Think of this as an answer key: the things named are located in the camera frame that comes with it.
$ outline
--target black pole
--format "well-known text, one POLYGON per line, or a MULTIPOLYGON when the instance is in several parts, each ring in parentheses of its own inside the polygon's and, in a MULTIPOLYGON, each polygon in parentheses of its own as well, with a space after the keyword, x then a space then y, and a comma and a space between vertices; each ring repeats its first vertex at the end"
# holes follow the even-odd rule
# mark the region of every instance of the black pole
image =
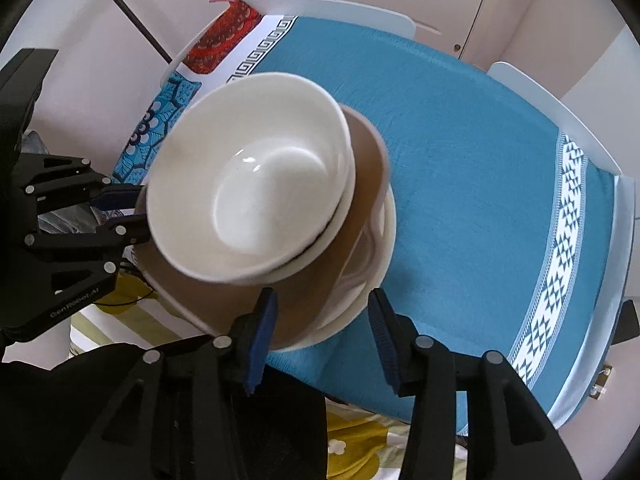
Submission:
POLYGON ((145 39, 151 44, 151 46, 156 50, 156 52, 160 54, 160 56, 162 56, 162 58, 167 63, 171 63, 172 61, 171 56, 167 54, 166 50, 162 48, 160 43, 158 43, 158 40, 156 40, 156 38, 154 38, 151 35, 151 32, 148 31, 148 28, 146 28, 143 25, 143 23, 138 19, 138 17, 133 13, 133 11, 129 9, 129 6, 124 2, 124 0, 113 0, 113 3, 115 3, 120 8, 120 10, 124 12, 125 16, 129 19, 131 23, 134 24, 136 29, 140 31, 140 34, 142 34, 145 37, 145 39))

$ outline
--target red patterned cloth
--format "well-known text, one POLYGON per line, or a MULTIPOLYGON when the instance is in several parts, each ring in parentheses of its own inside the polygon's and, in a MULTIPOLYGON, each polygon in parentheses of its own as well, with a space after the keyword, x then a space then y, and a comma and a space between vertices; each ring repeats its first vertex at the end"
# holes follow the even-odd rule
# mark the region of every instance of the red patterned cloth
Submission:
POLYGON ((262 15, 246 3, 233 1, 182 62, 196 74, 210 74, 261 19, 262 15))

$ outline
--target cable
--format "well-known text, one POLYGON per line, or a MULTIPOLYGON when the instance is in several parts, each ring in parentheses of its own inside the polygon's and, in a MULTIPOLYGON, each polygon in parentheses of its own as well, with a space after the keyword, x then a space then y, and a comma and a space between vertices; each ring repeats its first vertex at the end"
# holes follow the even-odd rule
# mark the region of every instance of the cable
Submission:
POLYGON ((133 25, 136 27, 137 30, 140 31, 140 34, 142 34, 145 37, 145 39, 151 44, 151 46, 156 50, 156 52, 160 54, 160 56, 162 56, 162 59, 164 59, 167 63, 171 63, 172 62, 171 56, 167 54, 166 50, 162 48, 160 43, 158 43, 158 40, 156 40, 156 38, 153 37, 151 32, 149 32, 148 28, 146 28, 143 25, 143 23, 133 13, 133 11, 129 9, 129 6, 124 2, 124 0, 113 0, 113 3, 115 3, 118 6, 118 8, 122 12, 124 12, 125 16, 129 19, 129 21, 133 23, 133 25))
POLYGON ((143 282, 146 286, 148 286, 149 288, 153 288, 146 282, 146 279, 142 275, 142 272, 140 272, 140 270, 134 264, 132 264, 129 260, 122 260, 120 262, 120 270, 125 272, 126 274, 132 274, 141 282, 143 282))
POLYGON ((155 291, 153 289, 151 289, 151 292, 149 292, 145 296, 142 296, 142 298, 138 298, 137 300, 134 300, 134 301, 127 301, 127 303, 94 303, 94 305, 96 305, 96 306, 129 306, 129 305, 136 304, 140 300, 146 300, 146 298, 151 296, 154 292, 155 291))

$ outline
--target screw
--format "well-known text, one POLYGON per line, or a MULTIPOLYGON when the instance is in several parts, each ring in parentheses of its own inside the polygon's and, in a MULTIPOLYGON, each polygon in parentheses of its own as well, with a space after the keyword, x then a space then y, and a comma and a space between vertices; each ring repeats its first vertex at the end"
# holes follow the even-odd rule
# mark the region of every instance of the screw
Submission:
POLYGON ((223 348, 229 348, 232 342, 232 339, 228 335, 219 335, 213 340, 213 346, 222 350, 223 348))
POLYGON ((106 262, 104 264, 104 272, 108 274, 113 274, 116 271, 116 264, 113 262, 106 262))
POLYGON ((419 335, 417 338, 415 338, 415 345, 418 348, 429 349, 433 346, 433 339, 428 335, 419 335))
POLYGON ((152 365, 153 363, 157 363, 160 359, 160 352, 158 350, 149 350, 147 352, 145 352, 145 354, 142 356, 142 360, 148 364, 148 365, 152 365))
POLYGON ((495 350, 491 350, 486 353, 486 360, 489 361, 492 365, 499 365, 503 361, 502 354, 500 352, 496 352, 495 350))

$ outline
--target white bowl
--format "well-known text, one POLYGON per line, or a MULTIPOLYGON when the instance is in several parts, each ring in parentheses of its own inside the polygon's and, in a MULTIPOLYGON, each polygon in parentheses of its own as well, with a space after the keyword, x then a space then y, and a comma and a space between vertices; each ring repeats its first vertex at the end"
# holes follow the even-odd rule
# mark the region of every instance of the white bowl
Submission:
POLYGON ((317 84, 284 73, 229 83, 164 140, 148 174, 151 234, 192 278, 265 274, 325 229, 352 160, 344 114, 317 84))
MULTIPOLYGON (((347 118, 347 123, 349 120, 357 120, 355 117, 355 112, 351 108, 345 105, 340 105, 342 111, 347 118)), ((353 159, 353 152, 351 155, 351 165, 349 167, 349 173, 347 176, 347 183, 344 187, 344 193, 340 197, 340 202, 338 202, 338 207, 335 210, 334 215, 329 221, 327 227, 322 231, 319 237, 313 242, 308 248, 306 248, 301 254, 288 261, 284 265, 278 267, 277 269, 273 269, 266 274, 260 276, 254 276, 249 279, 240 280, 236 283, 239 285, 269 285, 271 283, 279 282, 280 280, 284 280, 289 276, 294 275, 299 270, 304 269, 306 266, 311 264, 324 250, 329 246, 331 241, 335 238, 335 235, 338 234, 338 231, 342 227, 344 223, 344 219, 347 217, 347 213, 351 208, 351 201, 353 200, 353 191, 356 187, 356 165, 353 159)))

